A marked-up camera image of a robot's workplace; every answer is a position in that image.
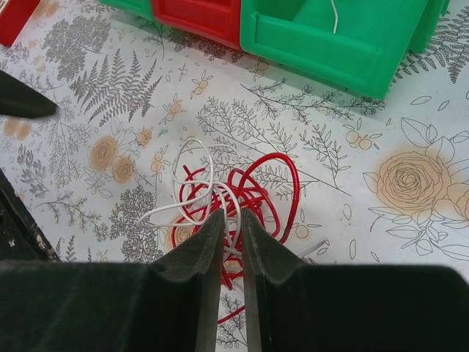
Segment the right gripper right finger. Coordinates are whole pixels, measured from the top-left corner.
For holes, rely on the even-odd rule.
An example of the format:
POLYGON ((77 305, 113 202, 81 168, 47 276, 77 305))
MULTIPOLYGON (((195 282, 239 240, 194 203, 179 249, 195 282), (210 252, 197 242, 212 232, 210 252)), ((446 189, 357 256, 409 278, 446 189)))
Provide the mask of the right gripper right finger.
POLYGON ((242 212, 250 351, 466 351, 468 284, 439 265, 311 265, 242 212))

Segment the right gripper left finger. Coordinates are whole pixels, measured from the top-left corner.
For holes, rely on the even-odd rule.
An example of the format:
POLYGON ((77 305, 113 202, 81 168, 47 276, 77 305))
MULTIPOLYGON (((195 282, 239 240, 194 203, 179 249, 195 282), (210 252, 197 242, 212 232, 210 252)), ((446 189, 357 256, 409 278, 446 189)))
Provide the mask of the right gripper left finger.
POLYGON ((153 263, 1 262, 3 351, 214 351, 224 214, 153 263))

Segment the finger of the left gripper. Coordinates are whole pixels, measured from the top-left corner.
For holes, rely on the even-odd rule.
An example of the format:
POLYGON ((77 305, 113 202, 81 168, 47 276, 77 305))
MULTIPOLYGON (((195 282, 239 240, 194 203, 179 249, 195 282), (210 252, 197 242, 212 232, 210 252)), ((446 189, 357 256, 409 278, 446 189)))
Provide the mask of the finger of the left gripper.
POLYGON ((46 118, 57 113, 57 105, 23 82, 1 71, 1 115, 46 118))

